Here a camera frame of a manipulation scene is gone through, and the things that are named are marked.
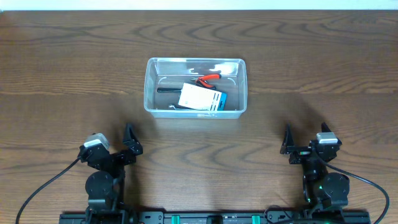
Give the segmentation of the clear plastic container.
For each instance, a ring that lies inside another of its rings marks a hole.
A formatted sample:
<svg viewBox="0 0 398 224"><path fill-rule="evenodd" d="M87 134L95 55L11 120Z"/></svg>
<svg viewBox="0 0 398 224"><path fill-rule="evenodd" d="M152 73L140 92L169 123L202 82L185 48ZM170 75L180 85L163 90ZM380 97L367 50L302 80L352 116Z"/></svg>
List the clear plastic container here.
<svg viewBox="0 0 398 224"><path fill-rule="evenodd" d="M144 108L155 118L238 119L247 108L240 58L149 59Z"/></svg>

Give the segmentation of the red-handled pliers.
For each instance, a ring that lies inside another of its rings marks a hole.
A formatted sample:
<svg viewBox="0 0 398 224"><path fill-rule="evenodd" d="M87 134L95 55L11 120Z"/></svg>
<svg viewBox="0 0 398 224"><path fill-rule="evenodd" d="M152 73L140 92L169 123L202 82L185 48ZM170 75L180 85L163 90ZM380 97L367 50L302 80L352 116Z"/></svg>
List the red-handled pliers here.
<svg viewBox="0 0 398 224"><path fill-rule="evenodd" d="M209 80L219 80L220 78L221 78L220 74L213 73L213 74L205 75L202 77L191 78L190 81L194 82L196 84L196 86L211 89L211 90L216 90L216 87L214 85L210 85L208 83L208 81Z"/></svg>

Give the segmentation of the white and teal box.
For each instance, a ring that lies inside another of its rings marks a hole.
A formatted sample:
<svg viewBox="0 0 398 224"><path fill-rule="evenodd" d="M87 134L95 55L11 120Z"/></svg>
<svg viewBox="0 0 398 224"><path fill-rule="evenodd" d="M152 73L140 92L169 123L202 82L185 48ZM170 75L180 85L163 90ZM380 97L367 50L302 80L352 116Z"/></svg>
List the white and teal box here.
<svg viewBox="0 0 398 224"><path fill-rule="evenodd" d="M227 94L184 83L178 105L200 111L223 111Z"/></svg>

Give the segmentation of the small black-handled hammer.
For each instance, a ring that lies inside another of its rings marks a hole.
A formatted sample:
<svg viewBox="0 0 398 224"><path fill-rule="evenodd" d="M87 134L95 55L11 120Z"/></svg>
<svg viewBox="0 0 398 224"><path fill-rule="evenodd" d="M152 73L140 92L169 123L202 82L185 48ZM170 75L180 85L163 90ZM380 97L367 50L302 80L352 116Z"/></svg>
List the small black-handled hammer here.
<svg viewBox="0 0 398 224"><path fill-rule="evenodd" d="M157 92L158 93L180 93L181 88L164 88L164 87L158 87Z"/></svg>

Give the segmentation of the silver wrench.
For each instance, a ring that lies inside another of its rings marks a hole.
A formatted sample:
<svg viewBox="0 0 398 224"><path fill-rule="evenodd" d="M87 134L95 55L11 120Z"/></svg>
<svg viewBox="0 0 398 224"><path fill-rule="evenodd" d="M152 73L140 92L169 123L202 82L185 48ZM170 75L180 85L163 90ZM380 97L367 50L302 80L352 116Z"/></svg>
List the silver wrench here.
<svg viewBox="0 0 398 224"><path fill-rule="evenodd" d="M173 110L182 110L182 111L191 111L192 110L192 108L187 108L184 106L174 105L174 104L170 104L170 105L168 105L168 107Z"/></svg>

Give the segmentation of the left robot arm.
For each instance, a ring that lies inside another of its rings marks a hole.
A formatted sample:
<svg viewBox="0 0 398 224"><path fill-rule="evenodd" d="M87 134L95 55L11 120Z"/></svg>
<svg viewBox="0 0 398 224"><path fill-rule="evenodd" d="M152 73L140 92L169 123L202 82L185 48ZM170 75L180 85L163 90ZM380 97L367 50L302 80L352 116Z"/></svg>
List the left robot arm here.
<svg viewBox="0 0 398 224"><path fill-rule="evenodd" d="M124 198L125 166L136 162L143 147L133 133L132 124L125 127L125 149L110 153L109 141L102 133L92 134L80 146L78 158L82 163L96 169L85 184L90 210L98 213L116 211Z"/></svg>

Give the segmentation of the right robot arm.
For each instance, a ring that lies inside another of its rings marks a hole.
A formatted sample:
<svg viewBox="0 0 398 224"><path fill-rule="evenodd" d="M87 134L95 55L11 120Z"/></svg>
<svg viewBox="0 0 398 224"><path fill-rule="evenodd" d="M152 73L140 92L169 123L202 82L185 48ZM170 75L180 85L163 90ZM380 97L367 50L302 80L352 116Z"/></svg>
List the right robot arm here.
<svg viewBox="0 0 398 224"><path fill-rule="evenodd" d="M290 126L286 126L280 153L289 156L290 164L303 169L303 194L313 210L337 210L348 204L349 178L328 172L326 165L336 157L342 142L326 123L308 146L297 146Z"/></svg>

